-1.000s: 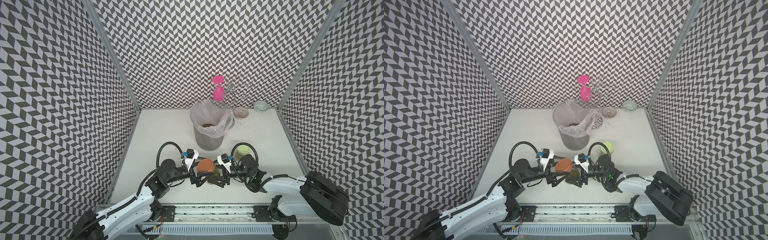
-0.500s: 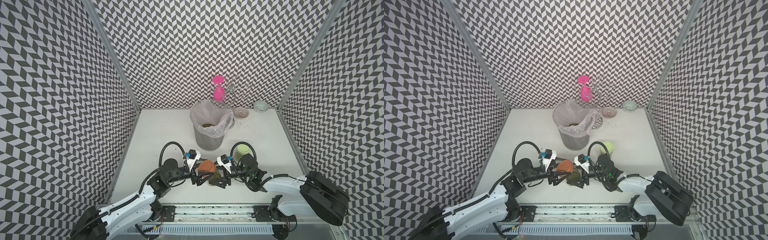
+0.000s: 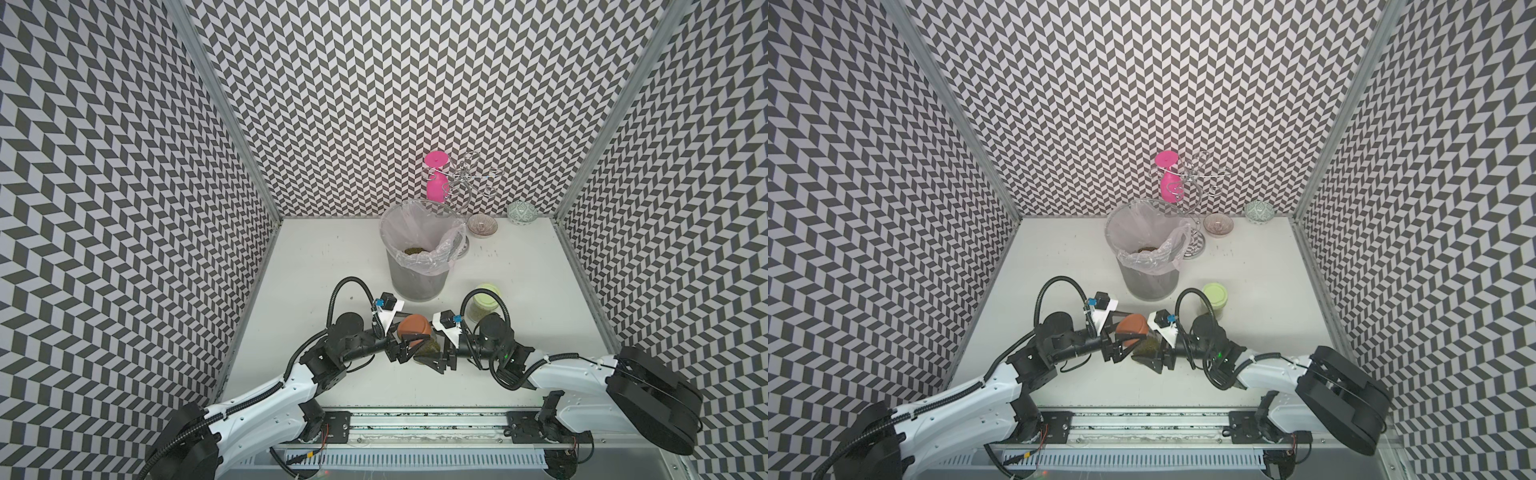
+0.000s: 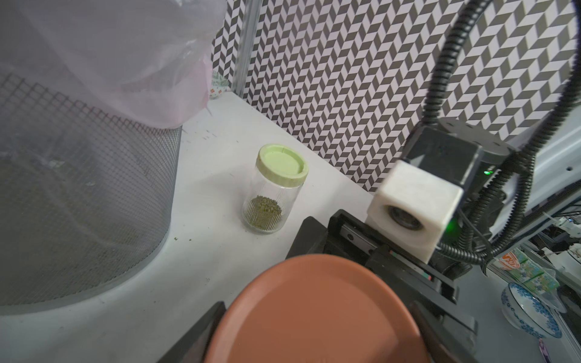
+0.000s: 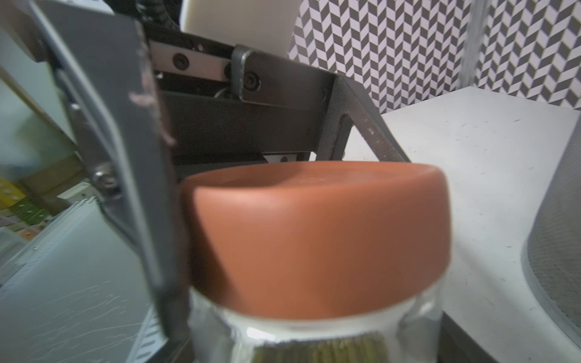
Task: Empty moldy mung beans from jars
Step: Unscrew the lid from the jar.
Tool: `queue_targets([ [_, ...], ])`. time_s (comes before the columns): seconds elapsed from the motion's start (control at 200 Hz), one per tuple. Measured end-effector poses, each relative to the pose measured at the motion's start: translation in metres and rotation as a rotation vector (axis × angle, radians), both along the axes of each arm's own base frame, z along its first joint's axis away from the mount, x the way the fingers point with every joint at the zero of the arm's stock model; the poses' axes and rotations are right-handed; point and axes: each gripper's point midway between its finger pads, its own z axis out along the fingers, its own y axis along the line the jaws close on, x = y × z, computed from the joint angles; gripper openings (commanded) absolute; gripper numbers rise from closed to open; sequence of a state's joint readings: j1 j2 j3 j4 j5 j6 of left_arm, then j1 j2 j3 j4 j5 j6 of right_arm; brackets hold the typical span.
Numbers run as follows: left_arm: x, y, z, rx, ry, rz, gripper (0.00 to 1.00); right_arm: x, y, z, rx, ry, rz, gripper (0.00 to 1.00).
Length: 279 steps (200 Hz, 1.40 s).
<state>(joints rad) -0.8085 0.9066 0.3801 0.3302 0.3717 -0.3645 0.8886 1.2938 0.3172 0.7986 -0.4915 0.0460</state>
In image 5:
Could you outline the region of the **brown jar lid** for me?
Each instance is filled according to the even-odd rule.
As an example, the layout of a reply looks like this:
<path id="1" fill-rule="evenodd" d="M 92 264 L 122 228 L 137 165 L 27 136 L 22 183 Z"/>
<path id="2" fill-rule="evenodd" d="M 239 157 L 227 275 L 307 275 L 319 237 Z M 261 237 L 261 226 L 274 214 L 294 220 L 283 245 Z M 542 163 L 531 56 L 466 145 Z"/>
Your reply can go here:
<path id="1" fill-rule="evenodd" d="M 439 281 L 451 256 L 449 189 L 435 166 L 292 162 L 185 178 L 192 283 L 268 319 L 385 309 Z"/>

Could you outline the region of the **grey mesh trash bin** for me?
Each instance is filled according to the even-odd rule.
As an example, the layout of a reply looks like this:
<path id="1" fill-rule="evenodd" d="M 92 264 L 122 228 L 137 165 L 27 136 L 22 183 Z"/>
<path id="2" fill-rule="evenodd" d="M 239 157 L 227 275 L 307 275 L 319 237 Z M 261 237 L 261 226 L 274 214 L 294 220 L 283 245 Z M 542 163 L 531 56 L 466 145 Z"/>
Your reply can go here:
<path id="1" fill-rule="evenodd" d="M 545 312 L 580 345 L 580 123 L 535 217 L 523 251 L 527 283 Z"/>

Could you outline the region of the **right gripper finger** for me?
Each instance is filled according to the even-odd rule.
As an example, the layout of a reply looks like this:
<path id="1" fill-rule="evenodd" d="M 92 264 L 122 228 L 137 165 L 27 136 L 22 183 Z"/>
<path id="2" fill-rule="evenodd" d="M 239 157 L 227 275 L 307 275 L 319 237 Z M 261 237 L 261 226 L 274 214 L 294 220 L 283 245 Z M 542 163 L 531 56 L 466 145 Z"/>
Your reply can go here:
<path id="1" fill-rule="evenodd" d="M 34 1 L 54 75 L 107 221 L 142 261 L 168 340 L 190 336 L 184 225 L 167 125 L 142 25 L 59 1 Z"/>

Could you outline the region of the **glass jar of mung beans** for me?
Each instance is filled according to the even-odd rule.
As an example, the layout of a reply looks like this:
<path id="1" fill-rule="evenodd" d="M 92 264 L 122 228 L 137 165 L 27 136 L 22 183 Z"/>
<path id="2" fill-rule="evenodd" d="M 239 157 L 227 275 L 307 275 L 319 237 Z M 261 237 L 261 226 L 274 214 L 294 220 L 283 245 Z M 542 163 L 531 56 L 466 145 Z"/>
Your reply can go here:
<path id="1" fill-rule="evenodd" d="M 436 362 L 443 280 L 398 304 L 338 319 L 245 316 L 190 290 L 196 362 Z"/>

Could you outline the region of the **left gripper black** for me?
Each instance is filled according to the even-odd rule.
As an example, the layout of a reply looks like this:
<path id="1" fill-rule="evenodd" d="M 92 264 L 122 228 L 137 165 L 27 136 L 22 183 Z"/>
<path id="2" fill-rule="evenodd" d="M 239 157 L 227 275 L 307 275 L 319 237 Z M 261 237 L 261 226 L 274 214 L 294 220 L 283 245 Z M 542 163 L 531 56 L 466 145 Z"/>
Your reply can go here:
<path id="1" fill-rule="evenodd" d="M 407 157 L 362 84 L 288 57 L 299 1 L 109 1 L 144 30 L 177 179 L 268 162 L 342 160 L 353 127 Z"/>

